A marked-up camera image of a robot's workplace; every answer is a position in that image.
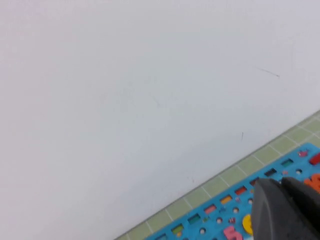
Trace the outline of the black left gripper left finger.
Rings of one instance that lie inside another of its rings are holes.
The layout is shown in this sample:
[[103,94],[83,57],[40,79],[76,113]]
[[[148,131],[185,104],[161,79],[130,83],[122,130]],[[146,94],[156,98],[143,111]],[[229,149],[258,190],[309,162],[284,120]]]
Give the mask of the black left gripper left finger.
[[254,185],[251,225],[255,240],[313,240],[284,189],[284,179],[260,178]]

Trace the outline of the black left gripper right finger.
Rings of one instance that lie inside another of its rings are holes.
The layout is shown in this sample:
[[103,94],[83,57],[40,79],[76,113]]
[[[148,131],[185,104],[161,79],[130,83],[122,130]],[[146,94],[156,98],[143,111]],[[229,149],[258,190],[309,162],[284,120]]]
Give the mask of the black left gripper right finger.
[[285,177],[283,187],[297,207],[304,229],[314,235],[314,240],[319,240],[320,194],[311,186],[293,177]]

